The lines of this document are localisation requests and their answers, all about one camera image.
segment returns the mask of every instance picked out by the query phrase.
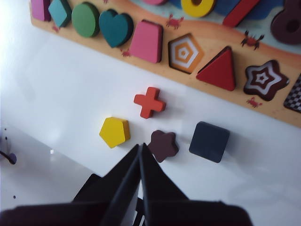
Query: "pink block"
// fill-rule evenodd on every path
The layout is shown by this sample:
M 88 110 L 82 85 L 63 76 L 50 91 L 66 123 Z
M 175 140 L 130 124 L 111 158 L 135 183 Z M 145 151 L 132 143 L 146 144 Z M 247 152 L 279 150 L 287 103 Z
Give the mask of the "pink block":
M 48 11 L 50 0 L 31 0 L 32 16 L 41 21 L 50 21 L 51 15 Z
M 161 5 L 167 2 L 167 0 L 143 0 L 143 1 L 150 5 Z
M 130 47 L 131 55 L 158 63 L 162 57 L 163 27 L 146 20 L 136 26 Z

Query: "crab illustration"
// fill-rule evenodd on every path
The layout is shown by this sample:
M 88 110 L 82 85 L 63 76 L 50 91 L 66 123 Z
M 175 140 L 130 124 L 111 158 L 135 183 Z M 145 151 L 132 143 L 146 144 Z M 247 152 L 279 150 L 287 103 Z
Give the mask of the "crab illustration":
M 252 106 L 253 106 L 253 108 L 256 108 L 256 107 L 258 107 L 258 106 L 261 106 L 261 105 L 262 105 L 262 103 L 258 103 L 258 102 L 256 102 L 254 97 L 253 97 L 253 98 L 251 98 L 250 100 L 247 100 L 246 102 L 247 102 L 248 104 L 252 105 Z
M 60 31 L 60 28 L 59 28 L 59 27 L 57 27 L 55 24 L 53 24 L 53 26 L 52 26 L 52 30 L 54 30 L 56 33 L 59 33 L 59 31 Z
M 258 39 L 255 39 L 255 36 L 249 36 L 249 31 L 245 32 L 245 39 L 243 39 L 241 41 L 242 46 L 244 46 L 245 44 L 247 44 L 248 46 L 255 46 L 256 50 L 257 48 L 259 48 L 259 42 L 260 40 L 262 40 L 264 38 L 264 35 L 261 35 Z
M 182 16 L 180 19 L 173 19 L 173 16 L 173 14 L 169 15 L 169 20 L 166 22 L 166 26 L 172 26 L 176 30 L 180 27 L 180 22 L 184 20 L 184 17 Z
M 131 56 L 131 53 L 130 53 L 129 49 L 127 49 L 127 51 L 125 51 L 123 49 L 120 49 L 120 51 L 122 52 L 123 57 L 130 57 Z

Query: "dark blue square block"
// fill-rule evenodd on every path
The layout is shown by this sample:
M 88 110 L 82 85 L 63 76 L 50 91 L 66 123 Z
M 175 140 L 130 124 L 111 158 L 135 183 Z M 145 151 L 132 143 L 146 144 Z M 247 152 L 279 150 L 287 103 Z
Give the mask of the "dark blue square block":
M 230 132 L 227 129 L 200 121 L 194 130 L 189 151 L 219 163 L 222 160 Z

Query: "heart shape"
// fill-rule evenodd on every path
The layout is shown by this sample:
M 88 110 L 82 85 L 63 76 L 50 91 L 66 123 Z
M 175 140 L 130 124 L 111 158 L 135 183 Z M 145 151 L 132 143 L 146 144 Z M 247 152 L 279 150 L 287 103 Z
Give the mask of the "heart shape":
M 115 10 L 109 9 L 99 16 L 99 26 L 107 43 L 113 48 L 129 40 L 134 22 L 128 14 L 119 15 Z

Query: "red rectangle block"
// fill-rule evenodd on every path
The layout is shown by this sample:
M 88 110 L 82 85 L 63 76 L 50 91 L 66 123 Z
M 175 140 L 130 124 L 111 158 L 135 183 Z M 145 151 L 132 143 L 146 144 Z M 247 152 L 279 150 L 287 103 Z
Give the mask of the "red rectangle block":
M 260 0 L 241 0 L 224 18 L 223 25 L 236 27 Z

